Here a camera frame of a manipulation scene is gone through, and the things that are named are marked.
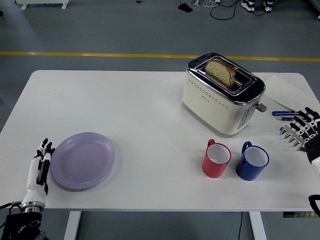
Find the bread slice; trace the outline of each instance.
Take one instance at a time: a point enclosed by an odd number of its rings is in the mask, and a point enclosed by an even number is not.
[[[232,89],[234,86],[236,72],[228,63],[213,59],[206,63],[204,71],[207,75],[223,84],[228,89]]]

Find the gray floor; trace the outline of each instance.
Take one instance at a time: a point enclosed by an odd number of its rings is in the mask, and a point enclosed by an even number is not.
[[[190,5],[189,0],[181,1]],[[234,2],[221,0],[225,5]],[[256,0],[257,14],[263,13],[262,2]],[[60,4],[34,4],[21,11],[21,5],[13,0],[0,1],[4,14],[0,17],[0,130],[36,70],[183,72],[190,61],[4,52],[168,55],[216,52],[242,56],[242,60],[233,61],[251,72],[300,73],[320,99],[320,20],[319,13],[307,0],[279,2],[271,13],[262,16],[246,12],[238,3],[234,18],[227,21],[211,18],[210,9],[204,6],[194,6],[191,13],[186,13],[178,10],[179,4],[179,0],[141,3],[70,0],[65,10]],[[222,7],[212,13],[218,18],[228,18],[233,9]],[[291,60],[247,60],[246,56]],[[6,214],[1,211],[0,220]],[[240,216],[239,212],[85,212],[77,239],[237,239]],[[262,219],[268,240],[320,239],[319,218],[282,218],[282,212],[264,212]],[[59,240],[63,238],[67,220],[68,212],[47,210],[43,212],[42,228],[51,240]],[[248,213],[243,215],[240,239],[254,239]]]

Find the white sneaker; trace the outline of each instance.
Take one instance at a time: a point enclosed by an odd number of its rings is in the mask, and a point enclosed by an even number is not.
[[[255,11],[255,3],[249,0],[242,0],[241,6],[244,7],[249,13],[253,13]]]
[[[263,2],[263,6],[264,6],[264,10],[267,12],[267,13],[270,13],[273,6],[274,6],[274,2],[273,1],[268,1],[268,0],[265,0]]]

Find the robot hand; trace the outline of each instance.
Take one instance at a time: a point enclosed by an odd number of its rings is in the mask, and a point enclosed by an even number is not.
[[[299,111],[300,116],[294,116],[295,122],[290,123],[290,127],[282,127],[280,134],[285,133],[285,138],[290,137],[289,142],[294,141],[294,146],[299,145],[298,150],[306,152],[309,162],[316,166],[320,173],[320,116],[308,107],[305,111],[306,113]],[[320,195],[309,196],[310,206],[320,217],[317,200],[320,200]]]
[[[45,196],[48,194],[47,175],[52,153],[52,143],[46,138],[36,151],[31,161],[27,179],[27,194],[22,201],[7,203],[0,209],[10,207],[3,229],[1,240],[47,240],[46,233],[40,231],[42,214],[45,208]],[[11,214],[17,207],[20,213]]]
[[[21,211],[42,212],[45,208],[45,196],[48,194],[47,176],[52,153],[55,151],[52,142],[46,138],[36,151],[31,161],[28,179],[27,194],[21,202]]]

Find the mug handle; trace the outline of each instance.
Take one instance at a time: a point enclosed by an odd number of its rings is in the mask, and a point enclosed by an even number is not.
[[[215,140],[214,139],[209,139],[209,141],[208,141],[208,147],[210,146],[210,145],[212,145],[212,144],[215,144],[216,142],[215,142]]]
[[[250,141],[246,141],[244,144],[243,144],[243,147],[242,147],[242,151],[241,151],[241,154],[244,154],[244,151],[246,150],[247,147],[251,147],[252,144]]]

